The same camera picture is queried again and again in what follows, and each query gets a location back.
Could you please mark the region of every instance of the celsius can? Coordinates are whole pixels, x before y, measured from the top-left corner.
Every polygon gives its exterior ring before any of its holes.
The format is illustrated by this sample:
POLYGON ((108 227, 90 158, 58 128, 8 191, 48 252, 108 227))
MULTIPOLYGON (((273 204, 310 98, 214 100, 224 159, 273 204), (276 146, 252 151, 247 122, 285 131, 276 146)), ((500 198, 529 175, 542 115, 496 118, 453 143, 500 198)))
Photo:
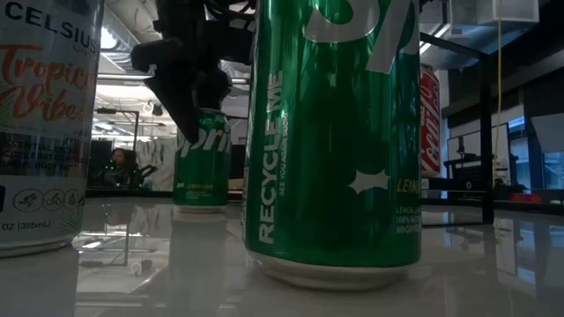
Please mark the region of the celsius can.
POLYGON ((419 260, 419 4, 262 0, 248 251, 292 284, 362 289, 419 260))
POLYGON ((0 256, 82 226, 102 0, 0 0, 0 256))
POLYGON ((220 212, 227 205, 231 128, 219 110, 200 109, 199 138, 178 131, 173 202, 178 211, 220 212))
POLYGON ((439 79, 421 66, 421 177, 441 174, 441 107, 439 79))

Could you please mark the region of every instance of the white wall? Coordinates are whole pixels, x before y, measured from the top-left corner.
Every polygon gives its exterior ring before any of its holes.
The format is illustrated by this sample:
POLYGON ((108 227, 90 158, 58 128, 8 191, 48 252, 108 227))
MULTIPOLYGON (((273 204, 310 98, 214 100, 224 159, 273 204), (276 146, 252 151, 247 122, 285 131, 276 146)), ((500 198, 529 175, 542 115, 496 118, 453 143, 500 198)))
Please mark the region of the white wall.
POLYGON ((232 119, 229 121, 231 126, 231 143, 233 145, 247 144, 247 125, 249 121, 243 119, 232 119))
POLYGON ((172 191, 174 182, 174 160, 176 140, 173 138, 137 141, 137 163, 139 167, 155 166, 157 172, 145 178, 145 184, 153 191, 172 191))
POLYGON ((249 96, 239 96, 236 98, 227 96, 223 100, 221 110, 227 115, 247 118, 249 115, 249 96))

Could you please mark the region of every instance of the black metal pole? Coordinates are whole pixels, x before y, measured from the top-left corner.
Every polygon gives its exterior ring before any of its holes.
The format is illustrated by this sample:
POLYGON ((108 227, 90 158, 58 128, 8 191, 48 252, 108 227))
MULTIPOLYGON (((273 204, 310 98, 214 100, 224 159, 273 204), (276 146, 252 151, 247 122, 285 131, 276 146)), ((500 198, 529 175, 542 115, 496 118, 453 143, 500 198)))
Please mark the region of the black metal pole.
POLYGON ((482 200, 482 221, 490 225, 494 223, 494 169, 492 161, 492 91, 488 63, 488 57, 479 59, 480 152, 482 175, 486 184, 486 193, 482 200))
POLYGON ((123 266, 127 267, 130 261, 130 224, 133 214, 130 215, 127 224, 125 225, 125 248, 123 249, 123 266))
MULTIPOLYGON (((135 163, 137 163, 137 130, 139 129, 139 112, 138 111, 132 111, 132 113, 135 115, 135 128, 133 131, 133 155, 134 155, 134 159, 136 160, 136 162, 134 162, 134 166, 135 163)), ((130 189, 133 189, 133 185, 135 184, 134 181, 134 172, 136 172, 136 168, 134 167, 133 169, 131 169, 131 173, 130 173, 130 189)))
POLYGON ((420 33, 419 39, 422 42, 429 43, 438 48, 444 48, 451 52, 479 59, 480 61, 488 56, 488 54, 482 53, 476 49, 468 48, 455 42, 443 40, 441 38, 423 32, 420 33))

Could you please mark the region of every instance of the green soda can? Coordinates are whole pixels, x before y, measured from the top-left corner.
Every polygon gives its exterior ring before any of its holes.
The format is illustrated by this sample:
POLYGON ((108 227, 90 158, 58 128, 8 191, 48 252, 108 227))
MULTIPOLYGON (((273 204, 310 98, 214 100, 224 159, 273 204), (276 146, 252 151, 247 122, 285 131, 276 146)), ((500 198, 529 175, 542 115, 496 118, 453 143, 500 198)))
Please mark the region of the green soda can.
POLYGON ((231 128, 219 110, 199 110, 199 137, 191 144, 178 131, 173 202, 178 211, 221 212, 227 205, 231 128))
POLYGON ((261 0, 243 193, 266 273, 390 283, 421 254, 419 3, 261 0))

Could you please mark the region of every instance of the red can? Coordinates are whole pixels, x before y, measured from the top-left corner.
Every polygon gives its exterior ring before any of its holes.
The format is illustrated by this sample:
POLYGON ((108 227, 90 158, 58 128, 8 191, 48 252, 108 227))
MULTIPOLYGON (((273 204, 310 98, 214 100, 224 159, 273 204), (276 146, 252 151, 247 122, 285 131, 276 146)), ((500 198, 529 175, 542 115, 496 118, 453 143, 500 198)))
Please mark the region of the red can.
POLYGON ((441 174, 441 107, 439 79, 421 65, 421 177, 441 174))

